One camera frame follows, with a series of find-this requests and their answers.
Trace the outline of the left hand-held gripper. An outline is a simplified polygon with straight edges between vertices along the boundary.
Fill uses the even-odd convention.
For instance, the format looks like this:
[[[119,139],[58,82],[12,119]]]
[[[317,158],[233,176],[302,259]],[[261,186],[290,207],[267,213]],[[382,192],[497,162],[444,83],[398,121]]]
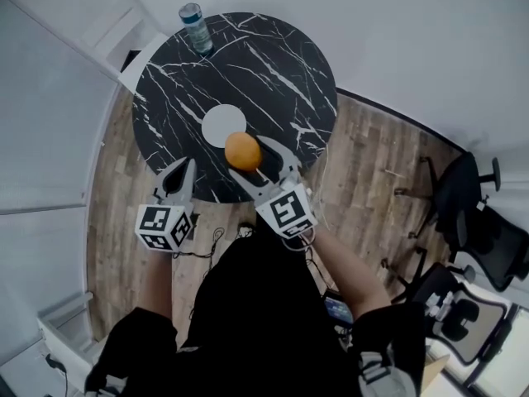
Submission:
[[[181,158],[157,175],[148,204],[141,204],[135,234],[148,249],[178,253],[192,230],[195,159]]]

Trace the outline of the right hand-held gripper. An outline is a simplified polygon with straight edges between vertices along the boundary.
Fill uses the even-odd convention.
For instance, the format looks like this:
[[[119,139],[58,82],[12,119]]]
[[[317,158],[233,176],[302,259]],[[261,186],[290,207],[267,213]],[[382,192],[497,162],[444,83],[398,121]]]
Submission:
[[[317,225],[309,192],[298,173],[298,158],[285,145],[267,136],[256,137],[264,153],[264,172],[229,169],[231,177],[254,200],[256,212],[284,239],[297,237]]]

